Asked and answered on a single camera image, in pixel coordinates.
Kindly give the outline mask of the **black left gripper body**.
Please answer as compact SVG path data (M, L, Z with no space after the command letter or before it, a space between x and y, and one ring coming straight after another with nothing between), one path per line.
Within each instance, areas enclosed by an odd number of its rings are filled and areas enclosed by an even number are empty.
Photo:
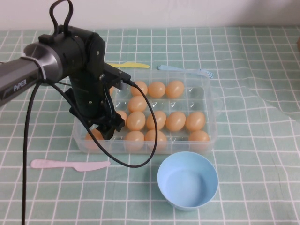
M89 126L104 125L120 131L124 119L116 113L105 78L70 78L75 106Z

